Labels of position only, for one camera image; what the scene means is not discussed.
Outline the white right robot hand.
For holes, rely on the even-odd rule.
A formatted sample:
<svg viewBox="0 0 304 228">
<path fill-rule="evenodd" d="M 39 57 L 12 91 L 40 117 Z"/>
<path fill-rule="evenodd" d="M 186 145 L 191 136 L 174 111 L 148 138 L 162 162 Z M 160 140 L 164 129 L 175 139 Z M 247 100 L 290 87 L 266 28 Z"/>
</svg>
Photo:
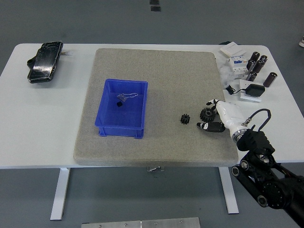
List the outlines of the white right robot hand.
<svg viewBox="0 0 304 228">
<path fill-rule="evenodd" d="M 206 105 L 213 105 L 208 110 L 210 112 L 209 116 L 212 117 L 214 114 L 218 114 L 220 122 L 203 121 L 202 123 L 197 123 L 197 126 L 206 132 L 212 133 L 222 133 L 228 129 L 231 139 L 237 142 L 247 130 L 247 127 L 244 126 L 245 117 L 240 107 L 218 99 L 210 100 Z"/>
</svg>

